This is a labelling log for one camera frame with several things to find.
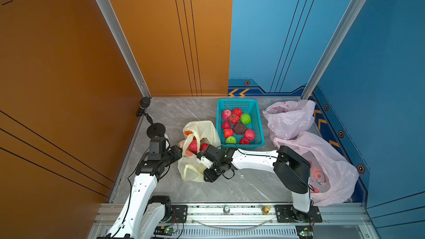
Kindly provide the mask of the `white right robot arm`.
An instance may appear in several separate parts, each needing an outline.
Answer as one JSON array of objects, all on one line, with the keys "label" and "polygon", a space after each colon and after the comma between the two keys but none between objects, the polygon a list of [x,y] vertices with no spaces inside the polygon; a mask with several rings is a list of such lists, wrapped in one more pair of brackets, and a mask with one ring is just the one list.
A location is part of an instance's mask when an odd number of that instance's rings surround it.
[{"label": "white right robot arm", "polygon": [[227,171],[254,169],[274,173],[291,192],[293,211],[307,214],[312,207],[309,184],[310,163],[287,146],[268,152],[241,150],[237,147],[218,148],[208,145],[197,154],[197,159],[206,167],[204,181],[214,182]]}]

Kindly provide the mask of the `dark maroon ball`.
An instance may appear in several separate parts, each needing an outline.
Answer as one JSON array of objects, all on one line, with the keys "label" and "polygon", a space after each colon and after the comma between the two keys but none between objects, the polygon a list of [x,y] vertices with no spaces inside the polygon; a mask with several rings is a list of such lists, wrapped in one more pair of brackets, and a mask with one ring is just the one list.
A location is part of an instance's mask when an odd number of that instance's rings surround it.
[{"label": "dark maroon ball", "polygon": [[246,132],[247,128],[245,125],[243,125],[241,122],[238,122],[234,127],[233,127],[233,131],[234,134],[236,135],[244,135]]}]

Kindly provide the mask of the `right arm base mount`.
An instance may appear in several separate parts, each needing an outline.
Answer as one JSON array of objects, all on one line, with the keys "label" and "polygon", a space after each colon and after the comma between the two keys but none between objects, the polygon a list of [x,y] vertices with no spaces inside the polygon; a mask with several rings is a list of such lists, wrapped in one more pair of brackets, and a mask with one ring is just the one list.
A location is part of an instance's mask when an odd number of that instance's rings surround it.
[{"label": "right arm base mount", "polygon": [[309,212],[296,210],[293,205],[282,204],[274,207],[279,223],[321,223],[321,212],[317,206],[311,206]]}]

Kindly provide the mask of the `teal plastic basket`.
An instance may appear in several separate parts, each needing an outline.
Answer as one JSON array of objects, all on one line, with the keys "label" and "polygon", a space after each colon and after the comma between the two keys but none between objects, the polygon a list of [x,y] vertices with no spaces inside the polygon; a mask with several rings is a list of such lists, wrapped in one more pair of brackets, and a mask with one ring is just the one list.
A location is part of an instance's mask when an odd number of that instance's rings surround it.
[{"label": "teal plastic basket", "polygon": [[216,130],[221,144],[230,147],[255,149],[265,144],[259,104],[253,99],[219,99]]}]

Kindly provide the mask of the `orange-red ball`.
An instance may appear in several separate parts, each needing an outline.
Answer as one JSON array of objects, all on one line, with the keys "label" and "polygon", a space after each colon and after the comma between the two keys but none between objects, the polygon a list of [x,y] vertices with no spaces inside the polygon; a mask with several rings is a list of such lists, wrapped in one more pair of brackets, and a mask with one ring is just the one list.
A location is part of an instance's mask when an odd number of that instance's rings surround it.
[{"label": "orange-red ball", "polygon": [[234,126],[236,125],[238,122],[240,122],[240,117],[236,114],[232,114],[229,118],[228,121]]}]

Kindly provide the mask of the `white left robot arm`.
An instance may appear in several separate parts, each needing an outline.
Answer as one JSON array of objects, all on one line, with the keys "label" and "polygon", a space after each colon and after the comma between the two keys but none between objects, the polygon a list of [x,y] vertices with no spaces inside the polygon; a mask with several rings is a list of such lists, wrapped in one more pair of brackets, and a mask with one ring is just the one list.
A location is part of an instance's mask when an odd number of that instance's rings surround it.
[{"label": "white left robot arm", "polygon": [[166,168],[182,157],[182,149],[166,137],[151,139],[135,168],[129,196],[112,227],[102,239],[150,239],[162,221],[172,214],[169,196],[153,196]]}]

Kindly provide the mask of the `brass knob on rail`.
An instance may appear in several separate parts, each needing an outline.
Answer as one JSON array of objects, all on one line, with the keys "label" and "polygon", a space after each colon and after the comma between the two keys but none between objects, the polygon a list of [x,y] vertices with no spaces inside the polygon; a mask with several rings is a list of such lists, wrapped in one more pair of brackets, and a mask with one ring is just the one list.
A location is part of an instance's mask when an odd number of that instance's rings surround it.
[{"label": "brass knob on rail", "polygon": [[269,212],[270,212],[270,210],[271,210],[271,207],[270,207],[269,205],[265,205],[265,206],[263,206],[263,207],[262,207],[262,209],[261,209],[261,211],[262,211],[262,213],[263,213],[264,215],[268,215],[268,214],[269,214]]}]

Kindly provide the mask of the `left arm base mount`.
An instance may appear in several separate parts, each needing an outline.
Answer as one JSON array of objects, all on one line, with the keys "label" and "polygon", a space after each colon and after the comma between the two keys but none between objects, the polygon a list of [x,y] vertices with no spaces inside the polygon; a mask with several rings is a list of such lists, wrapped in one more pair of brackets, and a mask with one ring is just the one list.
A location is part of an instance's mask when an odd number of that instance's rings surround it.
[{"label": "left arm base mount", "polygon": [[186,223],[188,217],[188,205],[172,204],[166,208],[166,214],[160,221],[161,224],[171,224],[175,222]]}]

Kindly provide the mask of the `green circuit board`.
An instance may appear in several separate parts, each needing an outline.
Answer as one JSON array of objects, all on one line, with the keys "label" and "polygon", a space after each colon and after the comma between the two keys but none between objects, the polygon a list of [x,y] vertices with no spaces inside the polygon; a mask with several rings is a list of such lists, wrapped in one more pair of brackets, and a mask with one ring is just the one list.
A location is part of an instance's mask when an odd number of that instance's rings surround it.
[{"label": "green circuit board", "polygon": [[154,237],[172,236],[176,233],[174,226],[157,226],[154,231]]},{"label": "green circuit board", "polygon": [[307,226],[296,226],[297,235],[300,239],[313,239],[314,230]]}]

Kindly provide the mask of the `black desktop microphone stand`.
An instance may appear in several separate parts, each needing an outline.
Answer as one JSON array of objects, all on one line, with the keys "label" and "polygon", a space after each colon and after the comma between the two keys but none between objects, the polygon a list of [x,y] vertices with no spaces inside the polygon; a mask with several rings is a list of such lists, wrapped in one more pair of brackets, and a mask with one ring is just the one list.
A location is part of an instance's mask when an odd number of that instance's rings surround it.
[{"label": "black desktop microphone stand", "polygon": [[152,139],[155,137],[164,137],[166,128],[162,123],[154,123],[152,117],[147,113],[147,108],[151,104],[151,99],[149,97],[143,97],[139,102],[139,108],[136,111],[136,117],[144,116],[149,123],[147,128],[147,136]]}]

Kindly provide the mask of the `pink knotted plastic bag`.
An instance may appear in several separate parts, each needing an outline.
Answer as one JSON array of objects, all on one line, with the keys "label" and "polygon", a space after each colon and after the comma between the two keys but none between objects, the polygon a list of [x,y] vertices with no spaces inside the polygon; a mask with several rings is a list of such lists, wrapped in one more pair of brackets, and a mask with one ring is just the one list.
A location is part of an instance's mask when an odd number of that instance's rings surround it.
[{"label": "pink knotted plastic bag", "polygon": [[270,138],[292,139],[314,123],[316,103],[311,100],[277,102],[262,113],[267,120]]}]

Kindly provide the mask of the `right green circuit board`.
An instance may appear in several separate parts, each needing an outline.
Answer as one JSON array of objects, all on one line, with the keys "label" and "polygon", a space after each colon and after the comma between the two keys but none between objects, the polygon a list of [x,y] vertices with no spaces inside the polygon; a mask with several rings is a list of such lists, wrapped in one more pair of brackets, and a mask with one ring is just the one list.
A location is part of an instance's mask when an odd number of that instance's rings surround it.
[{"label": "right green circuit board", "polygon": [[296,226],[297,235],[300,239],[313,239],[314,230],[307,226]]}]

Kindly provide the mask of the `left green circuit board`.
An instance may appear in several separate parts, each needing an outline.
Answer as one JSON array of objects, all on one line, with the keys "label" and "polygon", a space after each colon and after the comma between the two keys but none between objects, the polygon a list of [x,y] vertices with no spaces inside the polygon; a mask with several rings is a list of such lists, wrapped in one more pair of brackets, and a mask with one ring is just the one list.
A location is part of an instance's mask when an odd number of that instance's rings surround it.
[{"label": "left green circuit board", "polygon": [[172,236],[176,233],[174,226],[157,226],[154,231],[154,237]]}]

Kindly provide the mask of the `silver knob on rail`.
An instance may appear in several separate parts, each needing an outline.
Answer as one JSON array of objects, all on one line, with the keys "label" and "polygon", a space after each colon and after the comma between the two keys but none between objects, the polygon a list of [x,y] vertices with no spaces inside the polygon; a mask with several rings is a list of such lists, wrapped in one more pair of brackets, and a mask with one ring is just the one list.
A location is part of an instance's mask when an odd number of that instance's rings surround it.
[{"label": "silver knob on rail", "polygon": [[223,207],[223,213],[224,213],[225,215],[229,214],[229,213],[230,213],[230,208],[229,208],[228,206],[224,206],[224,207]]}]

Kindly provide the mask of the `yellow knotted plastic bag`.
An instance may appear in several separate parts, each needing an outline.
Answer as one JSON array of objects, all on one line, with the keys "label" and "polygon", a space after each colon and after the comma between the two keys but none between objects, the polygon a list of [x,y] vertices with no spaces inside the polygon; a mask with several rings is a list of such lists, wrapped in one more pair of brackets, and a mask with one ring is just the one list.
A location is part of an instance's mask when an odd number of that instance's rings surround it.
[{"label": "yellow knotted plastic bag", "polygon": [[[192,121],[183,128],[185,139],[179,143],[183,150],[182,158],[178,160],[178,170],[183,180],[204,182],[203,172],[206,167],[197,160],[197,154],[203,143],[218,147],[220,145],[219,134],[212,121]],[[197,140],[198,153],[189,151],[189,145],[193,139]]]}]

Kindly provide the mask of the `pink plastic bag with hearts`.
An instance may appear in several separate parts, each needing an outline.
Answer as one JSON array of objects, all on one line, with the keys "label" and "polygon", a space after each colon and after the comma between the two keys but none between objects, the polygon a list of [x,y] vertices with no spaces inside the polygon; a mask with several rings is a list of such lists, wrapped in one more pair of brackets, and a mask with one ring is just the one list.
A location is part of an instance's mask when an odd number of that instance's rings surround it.
[{"label": "pink plastic bag with hearts", "polygon": [[323,138],[308,131],[302,131],[296,139],[286,140],[275,137],[272,142],[276,147],[290,147],[302,157],[311,154],[317,161],[318,171],[325,176],[329,189],[311,194],[316,206],[341,204],[351,198],[359,178],[357,169]]}]

